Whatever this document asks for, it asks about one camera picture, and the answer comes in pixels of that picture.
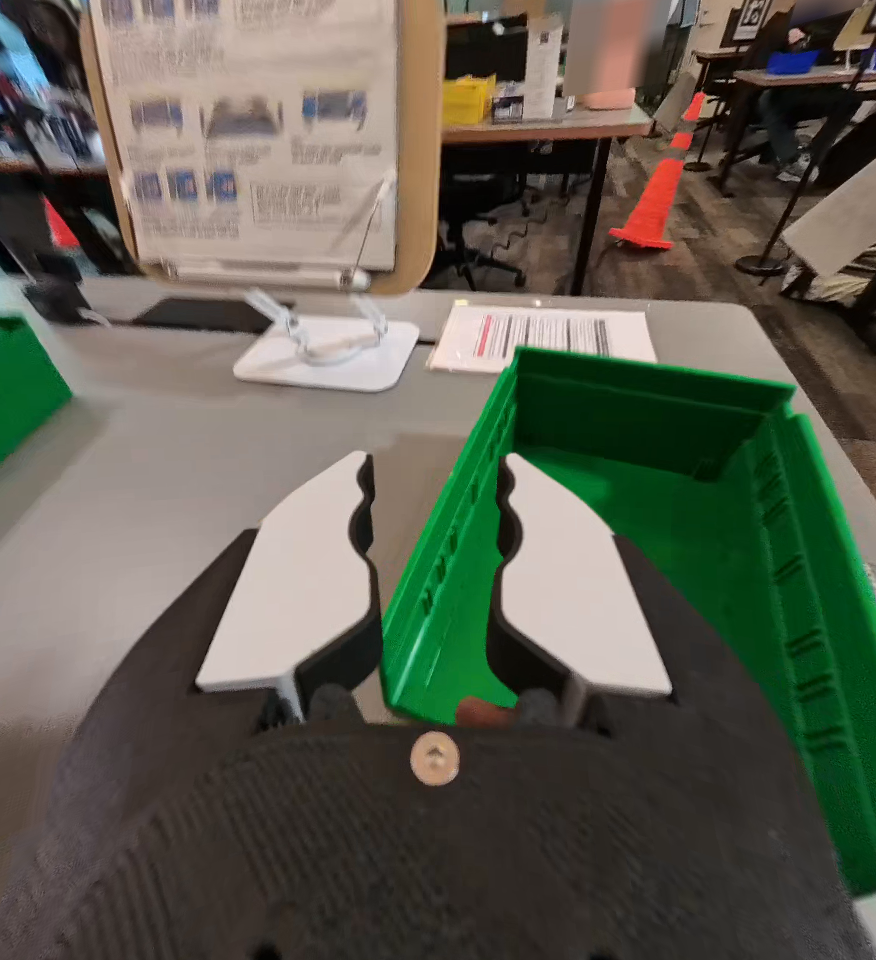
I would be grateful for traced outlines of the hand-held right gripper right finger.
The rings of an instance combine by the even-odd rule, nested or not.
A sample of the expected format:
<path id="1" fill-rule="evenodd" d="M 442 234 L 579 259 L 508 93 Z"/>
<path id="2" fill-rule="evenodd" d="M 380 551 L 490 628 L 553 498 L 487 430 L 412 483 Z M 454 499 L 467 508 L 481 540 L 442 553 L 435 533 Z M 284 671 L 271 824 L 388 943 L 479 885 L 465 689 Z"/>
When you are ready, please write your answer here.
<path id="1" fill-rule="evenodd" d="M 611 526 L 517 453 L 499 461 L 495 502 L 494 677 L 517 697 L 553 695 L 565 724 L 578 724 L 598 694 L 669 698 L 673 683 Z"/>

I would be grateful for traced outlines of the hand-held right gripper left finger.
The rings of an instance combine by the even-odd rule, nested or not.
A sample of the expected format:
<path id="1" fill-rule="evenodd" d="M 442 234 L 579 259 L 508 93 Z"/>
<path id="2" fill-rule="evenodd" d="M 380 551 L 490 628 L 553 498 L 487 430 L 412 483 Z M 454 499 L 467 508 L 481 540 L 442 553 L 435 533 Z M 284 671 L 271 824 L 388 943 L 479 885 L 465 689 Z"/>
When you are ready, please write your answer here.
<path id="1" fill-rule="evenodd" d="M 319 688 L 351 692 L 377 671 L 374 495 L 372 455 L 353 451 L 264 517 L 197 672 L 198 690 L 268 690 L 301 722 Z"/>

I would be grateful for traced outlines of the grey desk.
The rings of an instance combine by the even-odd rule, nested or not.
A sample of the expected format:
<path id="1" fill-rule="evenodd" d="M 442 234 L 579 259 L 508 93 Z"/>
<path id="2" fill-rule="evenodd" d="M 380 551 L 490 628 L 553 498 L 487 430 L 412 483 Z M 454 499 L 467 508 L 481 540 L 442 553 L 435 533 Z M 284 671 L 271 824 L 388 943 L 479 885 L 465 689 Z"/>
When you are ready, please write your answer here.
<path id="1" fill-rule="evenodd" d="M 665 700 L 565 724 L 506 688 L 512 726 L 475 729 L 388 707 L 383 654 L 301 722 L 197 689 L 259 524 L 353 451 L 383 628 L 498 378 L 267 395 L 233 335 L 23 308 L 74 398 L 0 465 L 0 958 L 876 958 L 787 728 L 623 534 Z M 658 365 L 810 413 L 744 308 L 647 318 Z"/>

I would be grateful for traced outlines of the black desk strip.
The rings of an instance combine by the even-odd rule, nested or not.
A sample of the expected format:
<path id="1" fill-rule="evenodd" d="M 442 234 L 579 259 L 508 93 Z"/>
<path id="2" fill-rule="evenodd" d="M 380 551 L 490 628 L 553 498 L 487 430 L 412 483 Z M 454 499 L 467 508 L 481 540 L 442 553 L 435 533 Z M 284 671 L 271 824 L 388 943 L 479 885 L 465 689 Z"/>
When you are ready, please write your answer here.
<path id="1" fill-rule="evenodd" d="M 245 300 L 171 296 L 129 321 L 133 327 L 260 336 L 272 321 Z"/>

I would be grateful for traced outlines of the wood-edged desk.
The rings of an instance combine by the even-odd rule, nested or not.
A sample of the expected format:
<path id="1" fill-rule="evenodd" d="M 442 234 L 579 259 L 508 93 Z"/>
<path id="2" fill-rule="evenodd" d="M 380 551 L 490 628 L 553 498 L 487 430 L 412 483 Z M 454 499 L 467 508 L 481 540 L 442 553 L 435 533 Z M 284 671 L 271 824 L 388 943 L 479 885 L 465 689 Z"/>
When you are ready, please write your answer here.
<path id="1" fill-rule="evenodd" d="M 644 138 L 651 117 L 638 105 L 590 110 L 577 106 L 558 119 L 454 126 L 442 134 L 442 172 L 453 174 L 575 174 L 584 171 L 584 152 L 593 163 L 574 265 L 564 294 L 583 293 L 590 266 L 612 141 Z"/>
<path id="2" fill-rule="evenodd" d="M 724 155 L 716 173 L 708 177 L 723 198 L 735 196 L 730 180 L 734 168 L 760 156 L 763 142 L 755 141 L 749 150 L 742 148 L 756 103 L 766 90 L 854 90 L 864 101 L 876 101 L 876 71 L 856 71 L 834 66 L 813 67 L 800 75 L 777 75 L 762 69 L 737 70 L 727 95 L 725 111 Z"/>

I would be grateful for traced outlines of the person's right hand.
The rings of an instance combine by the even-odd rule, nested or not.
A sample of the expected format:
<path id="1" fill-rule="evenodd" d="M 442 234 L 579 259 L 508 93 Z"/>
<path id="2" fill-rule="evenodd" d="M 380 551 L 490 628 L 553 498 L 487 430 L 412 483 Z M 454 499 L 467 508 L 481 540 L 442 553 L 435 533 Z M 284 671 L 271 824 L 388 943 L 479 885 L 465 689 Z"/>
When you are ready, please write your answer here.
<path id="1" fill-rule="evenodd" d="M 501 730 L 516 720 L 514 707 L 503 707 L 477 697 L 466 697 L 455 711 L 455 724 L 470 729 Z"/>

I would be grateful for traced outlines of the white document stand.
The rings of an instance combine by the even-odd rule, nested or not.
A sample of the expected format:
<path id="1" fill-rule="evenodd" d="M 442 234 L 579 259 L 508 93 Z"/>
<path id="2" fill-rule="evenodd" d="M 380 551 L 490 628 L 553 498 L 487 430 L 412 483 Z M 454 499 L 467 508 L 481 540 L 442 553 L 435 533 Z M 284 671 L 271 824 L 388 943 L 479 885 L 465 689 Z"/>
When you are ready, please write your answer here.
<path id="1" fill-rule="evenodd" d="M 89 92 L 126 250 L 153 280 L 240 291 L 272 325 L 236 361 L 242 381 L 379 393 L 394 387 L 420 336 L 409 320 L 389 318 L 385 297 L 417 288 L 437 237 L 446 26 L 440 2 L 398 7 L 396 260 L 393 270 L 256 266 L 179 272 L 139 263 L 119 194 L 115 145 L 87 11 L 81 27 Z"/>

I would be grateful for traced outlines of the laminated paper sheet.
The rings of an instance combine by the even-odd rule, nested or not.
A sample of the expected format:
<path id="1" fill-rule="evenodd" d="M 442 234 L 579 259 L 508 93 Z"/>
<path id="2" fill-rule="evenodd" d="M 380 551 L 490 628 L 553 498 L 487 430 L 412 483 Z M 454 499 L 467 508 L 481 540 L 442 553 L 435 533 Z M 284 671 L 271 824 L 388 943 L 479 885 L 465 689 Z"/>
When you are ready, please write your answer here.
<path id="1" fill-rule="evenodd" d="M 428 366 L 447 373 L 499 375 L 520 348 L 658 361 L 643 311 L 479 306 L 461 301 L 449 312 Z"/>

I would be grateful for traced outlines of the black office chair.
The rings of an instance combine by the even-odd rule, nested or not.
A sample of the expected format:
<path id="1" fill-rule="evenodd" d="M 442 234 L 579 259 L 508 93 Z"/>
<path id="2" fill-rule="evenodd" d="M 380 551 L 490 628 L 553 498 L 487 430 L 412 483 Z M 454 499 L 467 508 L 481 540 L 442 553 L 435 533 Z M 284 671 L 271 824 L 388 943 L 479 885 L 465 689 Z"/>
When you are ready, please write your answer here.
<path id="1" fill-rule="evenodd" d="M 447 284 L 454 280 L 461 281 L 469 292 L 478 293 L 476 272 L 490 270 L 509 275 L 514 282 L 514 288 L 524 290 L 527 286 L 525 270 L 495 254 L 482 252 L 479 247 L 469 245 L 465 237 L 466 223 L 466 220 L 460 218 L 441 222 L 442 229 L 439 230 L 426 279 L 429 282 L 442 282 L 444 289 L 449 288 Z"/>

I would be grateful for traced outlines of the black power adapter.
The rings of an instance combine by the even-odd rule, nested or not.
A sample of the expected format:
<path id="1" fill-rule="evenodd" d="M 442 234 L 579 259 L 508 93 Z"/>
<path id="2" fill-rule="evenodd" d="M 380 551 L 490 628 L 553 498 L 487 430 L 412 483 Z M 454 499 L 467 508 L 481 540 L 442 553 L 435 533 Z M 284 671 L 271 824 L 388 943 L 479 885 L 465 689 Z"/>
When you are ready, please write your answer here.
<path id="1" fill-rule="evenodd" d="M 71 280 L 40 273 L 23 283 L 21 292 L 49 323 L 78 326 L 93 322 L 88 318 L 90 305 L 80 287 Z"/>

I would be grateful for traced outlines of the orange traffic cone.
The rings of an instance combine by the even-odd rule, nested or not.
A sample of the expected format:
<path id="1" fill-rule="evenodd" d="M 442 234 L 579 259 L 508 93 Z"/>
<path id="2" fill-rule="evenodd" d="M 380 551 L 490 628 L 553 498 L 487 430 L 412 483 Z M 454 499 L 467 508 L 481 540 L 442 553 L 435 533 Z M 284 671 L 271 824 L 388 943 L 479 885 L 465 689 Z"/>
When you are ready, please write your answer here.
<path id="1" fill-rule="evenodd" d="M 668 251 L 673 246 L 664 234 L 705 101 L 704 92 L 692 97 L 627 221 L 609 230 L 614 243 L 648 251 Z"/>
<path id="2" fill-rule="evenodd" d="M 68 252 L 77 251 L 81 245 L 78 238 L 72 233 L 70 227 L 64 222 L 57 210 L 54 209 L 48 198 L 42 197 L 42 203 L 54 247 L 58 250 Z"/>

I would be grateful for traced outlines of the grey board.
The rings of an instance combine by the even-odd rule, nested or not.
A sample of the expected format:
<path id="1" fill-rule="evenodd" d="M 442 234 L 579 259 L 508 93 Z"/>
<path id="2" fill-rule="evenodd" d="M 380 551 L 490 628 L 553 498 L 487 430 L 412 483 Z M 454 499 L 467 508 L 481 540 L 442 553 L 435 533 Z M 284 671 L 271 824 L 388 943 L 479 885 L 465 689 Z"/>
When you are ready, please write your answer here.
<path id="1" fill-rule="evenodd" d="M 876 159 L 789 225 L 782 238 L 822 278 L 876 244 Z"/>

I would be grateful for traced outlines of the instruction sheet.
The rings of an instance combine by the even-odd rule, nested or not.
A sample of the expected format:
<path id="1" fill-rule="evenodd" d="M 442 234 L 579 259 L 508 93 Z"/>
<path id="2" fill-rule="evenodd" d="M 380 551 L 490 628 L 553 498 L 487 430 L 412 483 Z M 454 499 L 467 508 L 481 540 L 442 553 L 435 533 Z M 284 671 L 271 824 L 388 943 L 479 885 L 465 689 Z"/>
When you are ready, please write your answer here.
<path id="1" fill-rule="evenodd" d="M 88 13 L 139 263 L 393 270 L 396 2 Z"/>

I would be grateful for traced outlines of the yellow plastic bin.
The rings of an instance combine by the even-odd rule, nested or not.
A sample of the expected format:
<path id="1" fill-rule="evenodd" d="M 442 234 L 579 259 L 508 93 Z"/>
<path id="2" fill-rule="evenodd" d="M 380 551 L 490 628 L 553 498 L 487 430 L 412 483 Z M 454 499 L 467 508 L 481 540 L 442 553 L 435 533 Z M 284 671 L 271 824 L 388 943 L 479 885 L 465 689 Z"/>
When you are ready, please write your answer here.
<path id="1" fill-rule="evenodd" d="M 446 78 L 442 92 L 442 128 L 449 130 L 484 122 L 492 108 L 496 85 L 495 74 Z"/>

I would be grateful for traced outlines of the white carton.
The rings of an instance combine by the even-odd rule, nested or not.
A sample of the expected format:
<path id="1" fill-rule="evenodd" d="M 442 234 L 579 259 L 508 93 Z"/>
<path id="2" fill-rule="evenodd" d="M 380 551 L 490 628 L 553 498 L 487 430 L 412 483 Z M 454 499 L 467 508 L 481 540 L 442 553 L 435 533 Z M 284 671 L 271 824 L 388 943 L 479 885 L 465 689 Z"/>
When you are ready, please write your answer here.
<path id="1" fill-rule="evenodd" d="M 551 13 L 526 18 L 524 23 L 518 20 L 519 17 L 511 17 L 492 22 L 493 34 L 498 39 L 526 42 L 523 79 L 501 80 L 495 89 L 492 100 L 495 124 L 550 121 L 554 114 L 564 18 L 559 13 Z"/>

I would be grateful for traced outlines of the black stanchion post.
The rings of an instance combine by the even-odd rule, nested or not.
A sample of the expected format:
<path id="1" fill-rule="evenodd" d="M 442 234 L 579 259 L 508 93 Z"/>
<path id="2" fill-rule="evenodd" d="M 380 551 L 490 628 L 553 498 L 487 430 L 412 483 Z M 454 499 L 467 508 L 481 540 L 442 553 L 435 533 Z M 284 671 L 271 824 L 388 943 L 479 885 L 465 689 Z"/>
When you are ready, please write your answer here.
<path id="1" fill-rule="evenodd" d="M 803 197 L 807 186 L 813 182 L 815 176 L 810 150 L 802 151 L 793 163 L 780 169 L 778 180 L 793 187 L 791 195 L 761 252 L 737 259 L 734 263 L 736 270 L 749 277 L 763 280 L 779 277 L 785 273 L 787 258 L 774 255 L 774 249 L 785 227 L 789 224 L 800 198 Z"/>

